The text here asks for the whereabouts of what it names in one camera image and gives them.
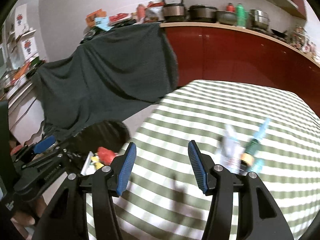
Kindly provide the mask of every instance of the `green bottle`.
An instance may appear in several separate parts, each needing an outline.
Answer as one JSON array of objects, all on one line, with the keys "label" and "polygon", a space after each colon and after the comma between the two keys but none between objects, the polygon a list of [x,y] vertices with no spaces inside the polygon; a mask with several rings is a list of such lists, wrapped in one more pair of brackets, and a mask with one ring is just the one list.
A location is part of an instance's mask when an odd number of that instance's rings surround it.
[{"label": "green bottle", "polygon": [[267,118],[264,123],[260,126],[259,131],[257,131],[253,138],[247,143],[244,153],[240,157],[240,174],[244,174],[248,171],[254,163],[254,155],[260,149],[261,141],[266,135],[266,130],[269,126],[270,119]]},{"label": "green bottle", "polygon": [[241,3],[236,6],[237,26],[245,28],[246,26],[246,12]]}]

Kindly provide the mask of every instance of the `floor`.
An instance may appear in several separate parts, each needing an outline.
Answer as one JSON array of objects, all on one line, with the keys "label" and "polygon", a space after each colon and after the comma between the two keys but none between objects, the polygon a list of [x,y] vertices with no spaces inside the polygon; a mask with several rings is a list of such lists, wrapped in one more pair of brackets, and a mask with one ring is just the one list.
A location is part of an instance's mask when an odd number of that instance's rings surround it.
[{"label": "floor", "polygon": [[[130,116],[128,119],[124,120],[123,123],[128,127],[130,135],[134,135],[136,130],[142,125],[144,120],[148,118],[151,112],[156,109],[158,105],[151,105],[147,108],[137,112],[136,114]],[[61,183],[66,178],[67,173],[63,173],[44,193],[44,201],[48,204],[52,199],[53,195],[56,193]]]}]

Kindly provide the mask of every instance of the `light blue object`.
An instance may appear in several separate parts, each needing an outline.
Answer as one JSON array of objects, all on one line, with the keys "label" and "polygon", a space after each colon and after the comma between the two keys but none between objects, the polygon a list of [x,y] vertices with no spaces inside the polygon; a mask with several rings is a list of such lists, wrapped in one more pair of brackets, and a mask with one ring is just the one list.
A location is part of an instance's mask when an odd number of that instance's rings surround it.
[{"label": "light blue object", "polygon": [[56,138],[54,135],[49,136],[48,138],[42,140],[41,142],[37,143],[33,148],[33,152],[35,154],[43,153],[46,149],[48,149],[51,145],[56,142]]},{"label": "light blue object", "polygon": [[196,177],[198,188],[202,190],[203,194],[205,194],[208,190],[207,183],[206,183],[207,174],[204,171],[202,163],[199,159],[199,156],[192,142],[188,143],[188,155],[189,155],[190,163],[193,169],[193,173],[195,174],[195,177]]},{"label": "light blue object", "polygon": [[95,25],[104,30],[104,31],[110,31],[113,26],[109,26],[109,17],[97,17],[94,19]]},{"label": "light blue object", "polygon": [[258,140],[259,142],[262,141],[262,139],[263,139],[263,138],[265,137],[265,135],[266,135],[266,130],[267,130],[268,126],[269,126],[269,122],[270,122],[270,119],[267,118],[267,119],[264,121],[264,123],[260,126],[259,131],[257,131],[257,132],[254,134],[254,136],[253,136],[254,139]]},{"label": "light blue object", "polygon": [[127,149],[128,154],[122,165],[121,171],[118,176],[118,187],[116,189],[116,193],[118,196],[121,196],[122,193],[126,190],[129,177],[132,171],[132,167],[137,155],[137,147],[134,143],[132,143],[130,149]]},{"label": "light blue object", "polygon": [[253,171],[253,172],[259,174],[262,171],[263,165],[264,165],[264,160],[256,158],[253,165],[248,169],[248,172]]}]

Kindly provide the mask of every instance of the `table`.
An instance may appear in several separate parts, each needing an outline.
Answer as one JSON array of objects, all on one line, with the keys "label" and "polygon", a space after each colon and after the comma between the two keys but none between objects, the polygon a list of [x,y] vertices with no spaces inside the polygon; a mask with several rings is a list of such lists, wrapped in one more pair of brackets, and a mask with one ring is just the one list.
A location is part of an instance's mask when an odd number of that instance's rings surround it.
[{"label": "table", "polygon": [[[204,80],[168,94],[133,136],[137,157],[130,181],[122,197],[113,198],[123,238],[201,239],[211,197],[197,187],[188,142],[195,140],[214,160],[225,123],[244,146],[267,117],[259,176],[299,238],[320,209],[320,119],[294,93]],[[236,239],[237,213],[235,193],[230,239]],[[87,222],[95,239],[89,194]]]}]

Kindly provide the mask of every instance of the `red package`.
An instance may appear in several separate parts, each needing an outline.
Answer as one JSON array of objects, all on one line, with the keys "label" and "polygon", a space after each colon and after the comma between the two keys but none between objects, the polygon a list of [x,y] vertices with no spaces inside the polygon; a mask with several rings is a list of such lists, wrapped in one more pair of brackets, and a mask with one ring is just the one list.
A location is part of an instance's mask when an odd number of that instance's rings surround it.
[{"label": "red package", "polygon": [[116,154],[113,151],[108,150],[104,147],[99,147],[97,153],[100,162],[102,162],[104,165],[110,165],[113,159],[116,157]]}]

